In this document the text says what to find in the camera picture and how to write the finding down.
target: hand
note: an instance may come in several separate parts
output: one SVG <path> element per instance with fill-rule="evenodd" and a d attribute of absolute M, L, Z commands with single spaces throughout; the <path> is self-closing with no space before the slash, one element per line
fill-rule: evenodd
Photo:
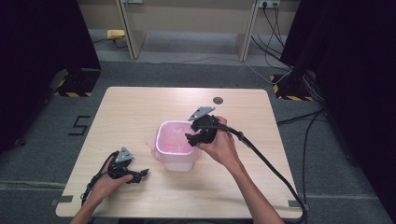
<path fill-rule="evenodd" d="M 93 185 L 89 199 L 91 198 L 92 200 L 101 203 L 104 198 L 112 194 L 119 186 L 133 178 L 132 175 L 125 175 L 118 179 L 112 179 L 110 176 L 108 176 L 106 172 L 112 159 L 113 157 L 107 161 L 104 169 L 102 170 L 103 175 Z"/>
<path fill-rule="evenodd" d="M 216 118 L 219 119 L 219 123 L 224 125 L 227 124 L 227 119 L 220 116 Z M 239 160 L 236 152 L 233 136 L 230 133 L 218 129 L 212 143 L 198 143 L 197 146 L 230 171 L 235 167 L 242 166 L 242 162 Z"/>

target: gray carpet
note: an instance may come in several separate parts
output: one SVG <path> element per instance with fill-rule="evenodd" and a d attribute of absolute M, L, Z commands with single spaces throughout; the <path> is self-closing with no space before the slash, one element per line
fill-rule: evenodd
<path fill-rule="evenodd" d="M 62 195 L 86 134 L 68 134 L 80 131 L 73 128 L 77 116 L 91 116 L 81 124 L 93 122 L 110 86 L 264 89 L 269 93 L 277 121 L 321 108 L 317 102 L 277 100 L 272 85 L 245 66 L 101 64 L 103 71 L 92 97 L 53 97 L 27 131 L 24 138 L 27 144 L 0 156 L 1 223 L 67 223 L 70 220 L 55 215 L 56 200 Z M 269 67 L 255 69 L 267 78 L 279 74 Z M 53 85 L 63 76 L 64 72 L 60 72 Z M 300 194 L 304 135 L 309 122 L 304 119 L 279 126 Z M 324 114 L 318 116 L 310 129 L 305 162 L 306 193 L 311 206 L 309 223 L 391 223 L 361 169 L 346 159 Z M 95 223 L 117 223 L 117 220 L 97 218 Z"/>

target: power outlet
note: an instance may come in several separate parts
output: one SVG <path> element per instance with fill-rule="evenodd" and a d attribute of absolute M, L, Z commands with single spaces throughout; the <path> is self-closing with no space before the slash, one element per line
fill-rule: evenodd
<path fill-rule="evenodd" d="M 266 2 L 267 3 L 267 8 L 274 8 L 274 7 L 279 7 L 280 0 L 261 0 L 259 3 L 259 7 L 262 7 L 262 3 Z"/>

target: pink container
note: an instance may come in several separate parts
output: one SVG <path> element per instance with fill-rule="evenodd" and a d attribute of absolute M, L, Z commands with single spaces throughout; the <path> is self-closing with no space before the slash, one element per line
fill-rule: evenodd
<path fill-rule="evenodd" d="M 187 121 L 166 121 L 158 129 L 151 153 L 170 171 L 189 171 L 202 156 L 200 149 L 190 146 L 185 133 L 195 134 Z"/>

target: person's left hand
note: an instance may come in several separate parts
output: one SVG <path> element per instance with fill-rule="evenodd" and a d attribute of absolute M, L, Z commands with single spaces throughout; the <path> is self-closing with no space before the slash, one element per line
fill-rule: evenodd
<path fill-rule="evenodd" d="M 101 203 L 104 198 L 112 194 L 114 190 L 116 190 L 119 186 L 121 186 L 125 182 L 132 180 L 133 178 L 132 175 L 125 175 L 118 179 L 112 179 L 110 176 L 108 176 L 106 172 L 108 165 L 111 163 L 112 159 L 113 157 L 111 157 L 107 161 L 105 168 L 102 170 L 103 175 L 96 181 L 96 183 L 92 187 L 89 199 L 91 198 L 97 203 Z"/>

